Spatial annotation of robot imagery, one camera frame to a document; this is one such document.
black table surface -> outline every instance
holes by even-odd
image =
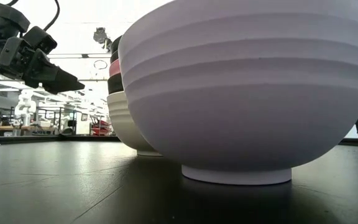
[[[0,223],[356,223],[358,147],[265,187],[208,184],[120,142],[0,146]]]

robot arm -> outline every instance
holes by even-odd
[[[23,90],[19,96],[19,102],[15,107],[15,116],[20,117],[25,114],[34,114],[37,111],[36,102],[31,100],[33,91]]]
[[[56,21],[60,12],[45,28],[31,28],[30,22],[18,10],[0,3],[0,74],[11,79],[23,80],[27,86],[38,88],[39,83],[50,93],[81,90],[85,86],[78,82],[77,77],[63,71],[49,62],[49,54],[57,43],[46,33]]]

